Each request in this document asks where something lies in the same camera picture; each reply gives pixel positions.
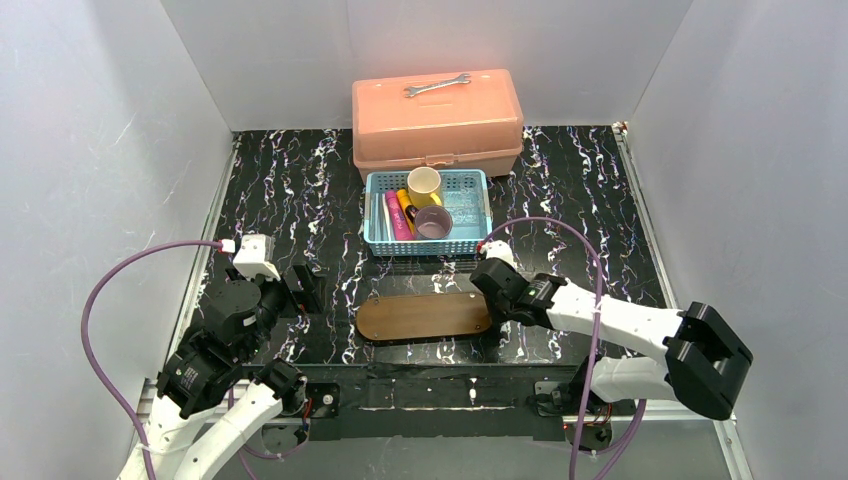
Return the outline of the purple ceramic mug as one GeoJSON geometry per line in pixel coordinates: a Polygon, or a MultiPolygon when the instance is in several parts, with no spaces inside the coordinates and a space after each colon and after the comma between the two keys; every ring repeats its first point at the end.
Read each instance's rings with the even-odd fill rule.
{"type": "Polygon", "coordinates": [[[413,233],[419,240],[442,240],[453,228],[451,214],[441,206],[428,205],[421,209],[408,206],[404,210],[413,224],[413,233]]]}

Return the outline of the yellow ceramic mug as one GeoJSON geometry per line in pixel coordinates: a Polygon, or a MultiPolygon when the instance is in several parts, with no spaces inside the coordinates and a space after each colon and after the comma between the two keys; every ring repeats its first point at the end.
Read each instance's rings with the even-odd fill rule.
{"type": "Polygon", "coordinates": [[[418,209],[442,206],[442,177],[431,167],[418,167],[407,176],[407,192],[411,203],[418,209]]]}

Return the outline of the yellow toothpaste tube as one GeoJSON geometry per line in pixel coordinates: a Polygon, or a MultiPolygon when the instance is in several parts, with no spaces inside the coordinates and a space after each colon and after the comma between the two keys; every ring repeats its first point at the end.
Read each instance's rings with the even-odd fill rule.
{"type": "Polygon", "coordinates": [[[408,191],[406,189],[399,189],[396,191],[396,196],[398,199],[398,203],[400,204],[402,213],[404,214],[405,221],[407,223],[408,229],[412,234],[416,233],[414,218],[412,215],[412,209],[414,205],[411,202],[408,191]]]}

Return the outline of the clear textured glass cup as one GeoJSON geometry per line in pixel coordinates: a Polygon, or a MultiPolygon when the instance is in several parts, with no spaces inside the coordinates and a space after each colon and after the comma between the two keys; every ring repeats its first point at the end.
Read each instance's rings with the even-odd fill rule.
{"type": "Polygon", "coordinates": [[[476,228],[481,221],[481,200],[477,189],[445,190],[444,208],[450,213],[455,226],[476,228]]]}

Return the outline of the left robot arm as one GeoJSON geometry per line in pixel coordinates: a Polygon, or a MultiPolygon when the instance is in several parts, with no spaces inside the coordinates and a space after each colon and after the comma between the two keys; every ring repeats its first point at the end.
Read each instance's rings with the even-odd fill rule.
{"type": "Polygon", "coordinates": [[[120,478],[211,479],[278,415],[298,418],[296,447],[307,443],[306,376],[279,358],[254,373],[247,366],[280,321],[322,312],[326,279],[305,264],[281,277],[268,267],[253,277],[226,272],[158,374],[146,437],[120,478]]]}

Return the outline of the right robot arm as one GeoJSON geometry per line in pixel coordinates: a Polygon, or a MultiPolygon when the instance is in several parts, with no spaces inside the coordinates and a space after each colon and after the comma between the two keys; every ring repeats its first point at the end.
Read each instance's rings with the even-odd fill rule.
{"type": "Polygon", "coordinates": [[[537,274],[527,280],[498,258],[482,261],[470,281],[498,320],[597,335],[633,351],[632,358],[601,357],[579,378],[579,387],[605,403],[677,401],[702,417],[724,421],[753,363],[748,346],[704,303],[679,310],[597,297],[562,277],[537,274]]]}

